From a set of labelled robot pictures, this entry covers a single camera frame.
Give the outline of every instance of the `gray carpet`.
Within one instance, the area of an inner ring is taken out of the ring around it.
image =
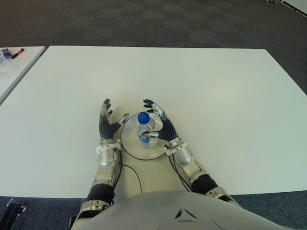
[[[307,19],[262,0],[0,0],[0,46],[263,48],[307,93]],[[242,207],[307,229],[307,192],[239,195]],[[7,197],[0,197],[0,217]],[[81,199],[20,198],[14,230],[64,230]]]

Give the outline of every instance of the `white tabletop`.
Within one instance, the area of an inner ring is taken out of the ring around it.
[[[21,47],[7,47],[12,55],[17,53]],[[31,68],[35,61],[45,50],[44,46],[23,47],[22,52],[18,57],[8,61],[0,67],[0,104],[7,96],[18,80]]]
[[[230,194],[307,189],[307,97],[266,50],[51,46],[0,106],[0,195],[87,196],[107,97],[113,120],[156,101]],[[182,189],[167,158],[123,160]],[[116,196],[138,192],[124,168]]]

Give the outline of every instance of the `plastic water bottle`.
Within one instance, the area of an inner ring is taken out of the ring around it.
[[[152,131],[155,126],[155,121],[151,117],[149,117],[149,114],[147,112],[139,113],[138,121],[138,135],[140,138],[141,145],[147,149],[154,148],[158,142],[157,138],[143,138],[142,133],[146,131]]]

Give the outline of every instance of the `black cable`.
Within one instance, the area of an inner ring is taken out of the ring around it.
[[[142,193],[142,184],[141,184],[141,180],[140,180],[139,175],[137,174],[137,172],[136,172],[131,166],[129,166],[129,165],[122,164],[122,166],[126,166],[126,167],[128,167],[128,168],[130,168],[130,169],[132,169],[132,170],[134,171],[134,173],[135,173],[136,176],[138,177],[139,184],[140,184],[140,190],[141,190],[141,193]]]
[[[186,182],[185,179],[183,179],[182,176],[179,174],[178,169],[177,169],[177,166],[176,166],[176,163],[175,163],[175,158],[174,158],[174,155],[173,155],[173,154],[172,154],[172,158],[173,158],[173,163],[172,163],[172,161],[171,161],[170,156],[168,156],[169,162],[170,162],[170,164],[172,165],[174,171],[177,173],[177,175],[178,175],[178,177],[179,177],[181,183],[183,184],[183,186],[185,187],[185,189],[186,189],[188,192],[190,192],[190,190],[192,191],[192,188],[191,188],[191,186],[188,184],[188,182]]]
[[[118,177],[117,177],[117,179],[116,179],[116,181],[115,181],[115,184],[114,184],[114,187],[113,187],[114,190],[115,190],[115,187],[116,187],[116,185],[117,185],[117,182],[118,182],[118,180],[119,180],[119,178],[120,178],[121,170],[122,170],[122,168],[123,168],[123,158],[122,158],[120,149],[119,149],[119,158],[120,158],[120,170],[119,170]]]
[[[170,164],[172,165],[172,167],[173,167],[173,169],[174,169],[174,171],[177,173],[177,171],[176,171],[176,169],[175,169],[175,167],[174,167],[174,165],[173,165],[173,163],[172,163],[172,161],[171,161],[171,158],[170,158],[170,156],[168,156],[168,159],[169,159],[169,162],[170,162]],[[189,189],[186,187],[186,185],[182,182],[182,180],[181,180],[181,178],[179,177],[179,179],[180,179],[180,181],[181,181],[181,183],[182,183],[182,185],[185,187],[185,189],[189,192]]]

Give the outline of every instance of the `white wall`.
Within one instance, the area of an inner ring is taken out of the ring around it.
[[[284,2],[287,2],[298,8],[300,11],[307,13],[307,0],[284,0]]]

